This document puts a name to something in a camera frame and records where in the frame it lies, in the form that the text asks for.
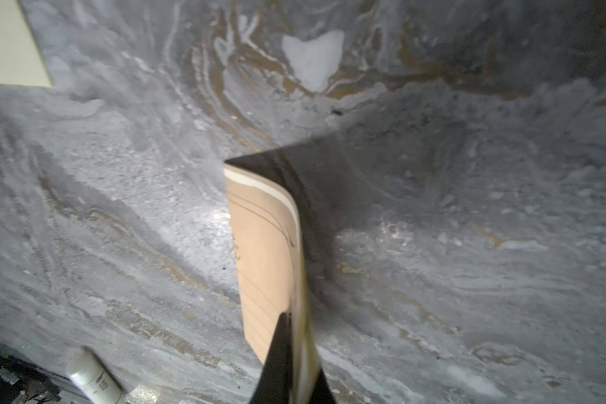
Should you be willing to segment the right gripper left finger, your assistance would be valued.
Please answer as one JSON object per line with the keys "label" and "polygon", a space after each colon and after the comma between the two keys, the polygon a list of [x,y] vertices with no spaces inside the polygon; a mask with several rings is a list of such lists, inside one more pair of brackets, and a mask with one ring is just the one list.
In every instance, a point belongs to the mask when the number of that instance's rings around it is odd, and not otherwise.
{"label": "right gripper left finger", "polygon": [[274,330],[264,368],[250,404],[288,404],[293,388],[291,315],[283,312]]}

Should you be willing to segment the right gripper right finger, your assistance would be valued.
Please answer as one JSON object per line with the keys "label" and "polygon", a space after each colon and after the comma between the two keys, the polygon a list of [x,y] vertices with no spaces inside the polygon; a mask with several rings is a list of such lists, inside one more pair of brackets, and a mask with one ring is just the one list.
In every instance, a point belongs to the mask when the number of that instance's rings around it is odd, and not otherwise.
{"label": "right gripper right finger", "polygon": [[328,385],[325,372],[320,370],[316,385],[311,394],[309,404],[336,404],[336,400]]}

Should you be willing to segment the tan letter paper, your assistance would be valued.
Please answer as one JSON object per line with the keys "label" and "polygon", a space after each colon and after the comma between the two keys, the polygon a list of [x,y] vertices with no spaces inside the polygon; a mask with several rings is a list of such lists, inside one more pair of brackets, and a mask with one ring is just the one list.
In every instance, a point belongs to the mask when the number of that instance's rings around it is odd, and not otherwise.
{"label": "tan letter paper", "polygon": [[321,360],[311,326],[299,211],[276,182],[225,163],[244,337],[264,365],[279,315],[291,315],[290,403],[308,403]]}

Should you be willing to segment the cream envelope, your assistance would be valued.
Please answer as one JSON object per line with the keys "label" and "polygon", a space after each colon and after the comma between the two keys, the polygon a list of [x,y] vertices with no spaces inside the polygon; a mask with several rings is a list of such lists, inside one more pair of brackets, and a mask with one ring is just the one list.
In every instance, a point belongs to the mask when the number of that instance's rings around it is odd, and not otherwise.
{"label": "cream envelope", "polygon": [[0,84],[52,86],[40,48],[17,0],[0,0]]}

